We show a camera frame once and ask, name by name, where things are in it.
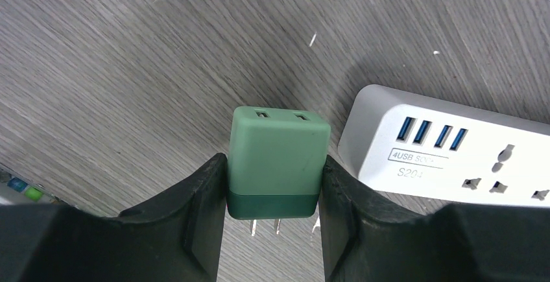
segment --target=universal outlet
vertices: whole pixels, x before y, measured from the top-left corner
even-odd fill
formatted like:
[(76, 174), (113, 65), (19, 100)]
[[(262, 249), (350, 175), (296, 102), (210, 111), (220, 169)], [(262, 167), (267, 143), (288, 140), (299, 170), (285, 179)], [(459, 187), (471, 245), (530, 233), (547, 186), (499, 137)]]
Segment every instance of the universal outlet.
[(371, 85), (355, 99), (338, 153), (378, 191), (550, 207), (549, 148), (549, 125)]

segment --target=gray wood grain surface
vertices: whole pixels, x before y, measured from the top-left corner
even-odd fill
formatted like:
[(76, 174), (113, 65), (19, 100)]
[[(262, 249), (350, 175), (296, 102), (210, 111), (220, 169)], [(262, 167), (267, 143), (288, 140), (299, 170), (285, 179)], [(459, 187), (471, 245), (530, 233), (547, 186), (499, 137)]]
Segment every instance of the gray wood grain surface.
[[(226, 152), (241, 105), (318, 112), (333, 156), (367, 84), (548, 123), (549, 27), (548, 0), (0, 0), (0, 162), (115, 215)], [(219, 281), (322, 281), (315, 218), (227, 217)]]

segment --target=colored label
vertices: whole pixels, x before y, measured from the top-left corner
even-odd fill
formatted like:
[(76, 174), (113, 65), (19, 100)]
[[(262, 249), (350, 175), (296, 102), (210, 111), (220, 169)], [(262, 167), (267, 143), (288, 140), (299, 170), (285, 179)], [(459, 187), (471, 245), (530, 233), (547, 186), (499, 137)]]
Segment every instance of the colored label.
[(423, 154), (421, 152), (393, 148), (388, 156), (388, 160), (408, 164), (421, 165), (423, 167), (433, 167), (443, 169), (449, 158), (436, 156), (434, 154)]
[(40, 192), (37, 188), (31, 187), (25, 191), (25, 196), (31, 199), (32, 201), (38, 201), (42, 197), (43, 193)]
[(25, 190), (25, 188), (27, 188), (28, 184), (25, 183), (24, 181), (20, 180), (19, 178), (17, 177), (13, 177), (9, 182), (8, 182), (8, 187), (10, 187), (11, 189), (17, 191), (18, 193), (22, 192), (23, 190)]

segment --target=usb charger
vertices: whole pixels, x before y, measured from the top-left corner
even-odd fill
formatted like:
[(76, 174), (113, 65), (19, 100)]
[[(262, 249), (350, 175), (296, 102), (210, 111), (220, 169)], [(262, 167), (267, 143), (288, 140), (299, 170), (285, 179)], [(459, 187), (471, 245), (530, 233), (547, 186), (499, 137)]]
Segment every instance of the usb charger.
[(317, 206), (330, 125), (313, 112), (238, 107), (228, 155), (229, 214), (310, 217)]

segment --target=white power strip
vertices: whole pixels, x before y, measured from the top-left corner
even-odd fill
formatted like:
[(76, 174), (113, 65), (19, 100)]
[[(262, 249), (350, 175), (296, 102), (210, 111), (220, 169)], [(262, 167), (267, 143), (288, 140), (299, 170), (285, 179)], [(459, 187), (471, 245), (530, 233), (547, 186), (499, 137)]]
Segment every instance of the white power strip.
[(550, 126), (371, 85), (338, 153), (365, 185), (479, 204), (550, 207)]

